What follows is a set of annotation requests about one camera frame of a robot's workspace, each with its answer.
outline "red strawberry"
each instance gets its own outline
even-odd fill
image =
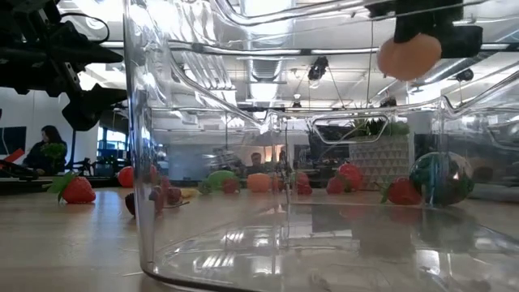
[[[305,173],[297,173],[296,175],[296,183],[301,184],[310,184],[310,179],[308,178],[308,175]]]
[[[62,198],[69,204],[90,203],[96,199],[96,192],[85,177],[75,177],[63,190]]]
[[[298,182],[298,195],[311,195],[312,192],[313,190],[309,183]]]
[[[170,187],[166,192],[165,200],[170,205],[178,204],[182,200],[182,191],[177,187]]]
[[[96,199],[92,185],[85,177],[76,177],[68,172],[60,178],[55,178],[48,192],[58,193],[58,202],[64,199],[69,204],[90,203]]]
[[[329,195],[340,195],[344,191],[344,183],[341,178],[333,177],[328,180],[328,185],[326,186],[326,192]]]
[[[133,193],[128,194],[124,198],[124,203],[127,206],[128,212],[130,212],[131,215],[135,216],[135,195]]]
[[[226,178],[221,184],[224,194],[234,194],[240,189],[238,180],[234,178]]]
[[[393,204],[416,205],[422,202],[422,197],[408,178],[397,178],[389,185],[386,196]]]
[[[351,188],[358,191],[362,185],[362,173],[357,166],[345,163],[339,167],[338,172],[348,179]]]

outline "glass sphere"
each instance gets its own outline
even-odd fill
[[[464,200],[474,189],[469,162],[453,152],[431,152],[416,160],[410,180],[426,203],[447,206]]]

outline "wall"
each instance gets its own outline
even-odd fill
[[[68,153],[66,160],[71,158],[72,128],[62,115],[62,109],[68,104],[68,97],[62,94],[58,98],[49,97],[45,92],[32,91],[27,95],[19,95],[14,89],[0,88],[0,108],[2,118],[0,127],[27,127],[25,152],[41,141],[41,128],[46,125],[56,126]],[[90,131],[77,132],[75,142],[74,161],[81,161],[85,157],[95,160],[97,156],[97,128]],[[23,156],[16,163],[21,163]]]

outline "strawberry leaves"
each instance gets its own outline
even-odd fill
[[[58,193],[58,202],[62,200],[62,193],[66,189],[69,183],[75,178],[75,173],[72,171],[67,172],[62,177],[56,177],[52,180],[51,184],[44,185],[49,193]]]
[[[380,187],[380,193],[382,194],[382,200],[380,200],[381,204],[385,204],[388,201],[389,197],[389,189],[391,188],[392,183],[387,187]]]

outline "dark hair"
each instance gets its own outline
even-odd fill
[[[49,138],[49,143],[64,143],[55,126],[42,127],[41,131]]]

